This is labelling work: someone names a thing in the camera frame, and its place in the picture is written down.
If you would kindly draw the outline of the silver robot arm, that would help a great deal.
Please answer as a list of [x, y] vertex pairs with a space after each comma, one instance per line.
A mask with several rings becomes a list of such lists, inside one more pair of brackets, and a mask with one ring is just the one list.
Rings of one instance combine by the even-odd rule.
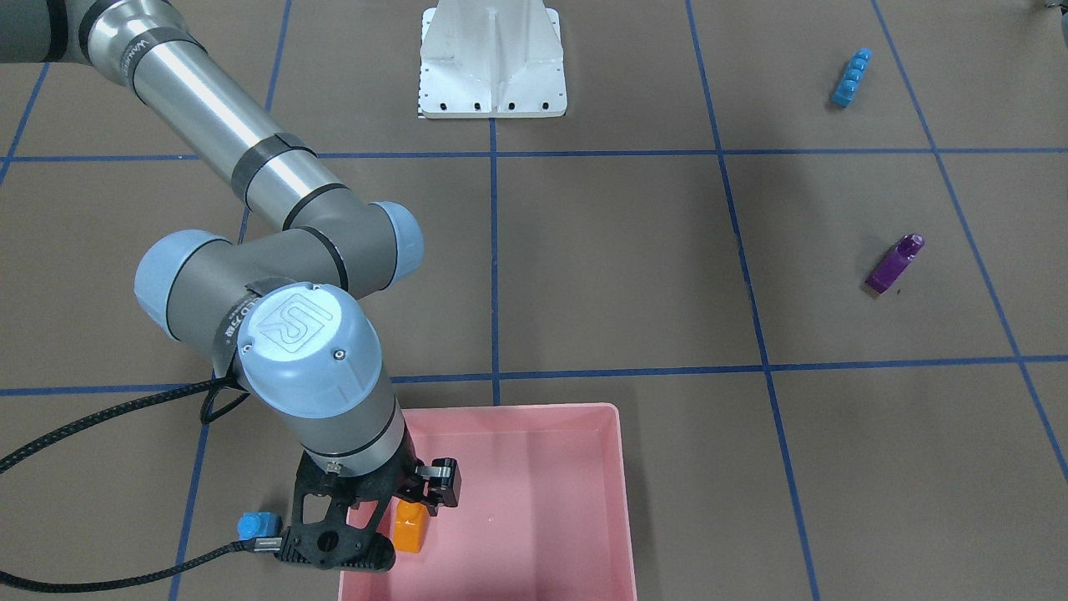
[[168, 1], [4, 1], [4, 63], [76, 63], [128, 88], [223, 179], [272, 235], [234, 246], [183, 230], [150, 247], [139, 304], [169, 337], [211, 360], [209, 381], [107, 408], [3, 459], [15, 466], [68, 434], [200, 391], [203, 423], [225, 414], [219, 391], [255, 395], [302, 449], [288, 528], [145, 575], [172, 578], [239, 551], [315, 569], [384, 572], [395, 548], [379, 533], [391, 499], [430, 515], [458, 503], [453, 459], [417, 459], [381, 345], [359, 307], [417, 270], [417, 218], [362, 203], [316, 152], [285, 132], [189, 33]]

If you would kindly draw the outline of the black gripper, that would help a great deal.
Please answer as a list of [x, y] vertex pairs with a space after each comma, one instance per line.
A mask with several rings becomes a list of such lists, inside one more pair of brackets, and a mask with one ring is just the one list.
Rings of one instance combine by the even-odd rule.
[[411, 434], [404, 434], [400, 447], [384, 464], [359, 476], [318, 466], [304, 452], [279, 560], [319, 570], [389, 571], [396, 550], [378, 527], [390, 501], [417, 503], [434, 517], [441, 507], [458, 506], [461, 483], [454, 457], [440, 457], [430, 464], [417, 459]]

